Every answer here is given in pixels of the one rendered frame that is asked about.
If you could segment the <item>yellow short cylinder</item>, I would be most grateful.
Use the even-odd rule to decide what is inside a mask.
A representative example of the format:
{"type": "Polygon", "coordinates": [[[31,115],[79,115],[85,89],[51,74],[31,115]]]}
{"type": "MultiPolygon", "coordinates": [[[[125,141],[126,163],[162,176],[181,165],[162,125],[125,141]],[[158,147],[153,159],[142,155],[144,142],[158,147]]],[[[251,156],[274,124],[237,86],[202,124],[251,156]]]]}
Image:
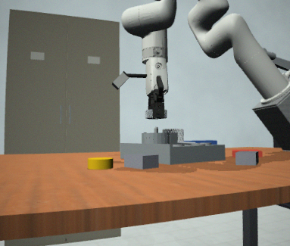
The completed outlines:
{"type": "Polygon", "coordinates": [[[106,170],[114,168],[112,157],[94,157],[88,158],[88,169],[106,170]]]}

